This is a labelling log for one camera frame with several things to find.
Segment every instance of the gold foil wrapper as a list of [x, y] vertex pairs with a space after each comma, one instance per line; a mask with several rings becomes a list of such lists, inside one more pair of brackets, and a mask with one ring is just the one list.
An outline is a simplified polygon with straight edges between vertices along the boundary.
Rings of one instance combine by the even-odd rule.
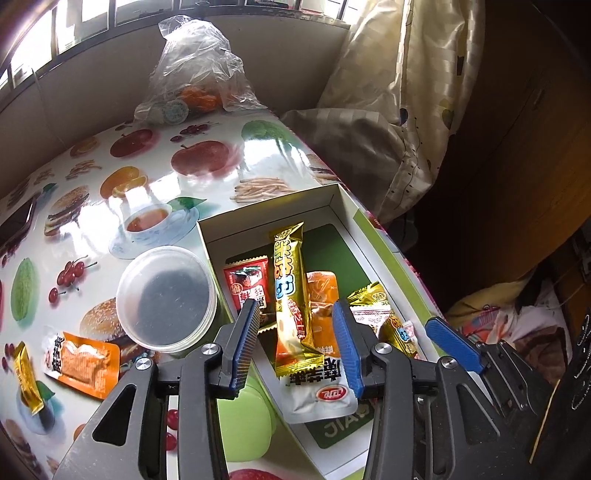
[[380, 342], [390, 343], [410, 358], [417, 354], [417, 347], [392, 311], [380, 282], [355, 290], [347, 301], [355, 321], [373, 328]]
[[21, 386], [22, 397], [31, 410], [31, 414], [36, 415], [43, 409], [43, 399], [37, 388], [37, 383], [35, 383], [33, 367], [24, 342], [19, 343], [14, 351], [14, 369]]
[[417, 354], [417, 348], [395, 314], [390, 315], [382, 324], [378, 332], [378, 339], [380, 342], [390, 343], [409, 358], [414, 358]]
[[370, 283], [367, 287], [355, 290], [347, 297], [347, 301], [351, 306], [390, 305], [388, 303], [386, 291], [379, 281]]
[[278, 377], [321, 367], [324, 355], [315, 349], [311, 328], [308, 281], [301, 256], [304, 223], [274, 235], [273, 271], [277, 310]]

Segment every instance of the snack package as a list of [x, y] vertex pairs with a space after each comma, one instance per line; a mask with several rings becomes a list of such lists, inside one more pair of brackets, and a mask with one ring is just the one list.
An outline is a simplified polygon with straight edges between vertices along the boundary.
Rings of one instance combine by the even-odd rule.
[[19, 343], [14, 350], [14, 370], [21, 386], [22, 397], [31, 410], [31, 414], [36, 415], [43, 409], [43, 399], [37, 388], [33, 366], [24, 342]]
[[281, 378], [281, 412], [290, 424], [352, 415], [358, 406], [347, 384], [333, 330], [332, 306], [339, 299], [336, 276], [309, 272], [307, 278], [314, 344], [324, 353], [324, 364]]
[[268, 291], [268, 263], [267, 257], [258, 257], [224, 267], [224, 276], [238, 312], [247, 299], [255, 299], [261, 313], [269, 312], [271, 302]]
[[42, 342], [43, 371], [66, 385], [105, 399], [119, 380], [119, 347], [58, 332]]
[[403, 328], [402, 322], [393, 313], [380, 328], [378, 339], [381, 342], [390, 343], [409, 358], [415, 358], [418, 354], [417, 347]]
[[380, 341], [390, 343], [410, 358], [420, 357], [413, 323], [403, 324], [396, 317], [379, 282], [354, 291], [347, 300], [355, 321], [369, 325]]
[[301, 257], [304, 223], [274, 235], [273, 263], [277, 316], [278, 377], [321, 367], [324, 355], [314, 347], [308, 282]]
[[384, 287], [379, 281], [375, 281], [373, 283], [370, 283], [367, 287], [355, 290], [351, 295], [347, 297], [347, 301], [351, 306], [390, 306], [390, 304], [388, 303], [388, 296], [386, 295], [386, 291], [384, 290]]

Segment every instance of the white box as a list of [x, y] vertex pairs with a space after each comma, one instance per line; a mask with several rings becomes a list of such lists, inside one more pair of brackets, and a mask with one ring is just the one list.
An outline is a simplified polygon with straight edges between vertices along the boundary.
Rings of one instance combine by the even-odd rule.
[[[223, 275], [226, 260], [269, 244], [270, 231], [301, 221], [304, 222], [304, 243], [305, 231], [327, 224], [336, 228], [369, 280], [382, 283], [400, 318], [412, 321], [424, 357], [437, 361], [439, 354], [423, 327], [424, 322], [437, 314], [436, 308], [423, 300], [404, 257], [393, 248], [394, 244], [373, 226], [338, 184], [266, 200], [199, 222], [213, 269], [234, 318], [236, 310]], [[255, 348], [253, 360], [272, 401], [273, 396], [278, 395], [279, 380], [260, 344]], [[281, 417], [280, 407], [274, 405]], [[288, 425], [287, 428], [326, 479], [341, 480], [366, 464], [372, 429], [368, 418], [372, 413], [369, 403], [360, 403], [356, 414], [344, 419]], [[322, 432], [324, 439], [319, 438]]]

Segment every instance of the clear plastic lid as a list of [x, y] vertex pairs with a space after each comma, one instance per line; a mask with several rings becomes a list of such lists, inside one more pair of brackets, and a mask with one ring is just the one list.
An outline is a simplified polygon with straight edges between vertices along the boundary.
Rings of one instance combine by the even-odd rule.
[[127, 266], [117, 288], [117, 315], [125, 333], [160, 352], [194, 345], [210, 328], [216, 305], [209, 269], [180, 247], [141, 254]]

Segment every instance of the plastic bag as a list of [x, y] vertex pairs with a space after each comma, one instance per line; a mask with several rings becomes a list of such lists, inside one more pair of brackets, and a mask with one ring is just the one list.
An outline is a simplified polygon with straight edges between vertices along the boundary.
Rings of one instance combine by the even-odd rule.
[[242, 60], [213, 24], [177, 15], [158, 26], [166, 45], [146, 100], [135, 109], [136, 121], [176, 125], [218, 108], [265, 108], [244, 75]]

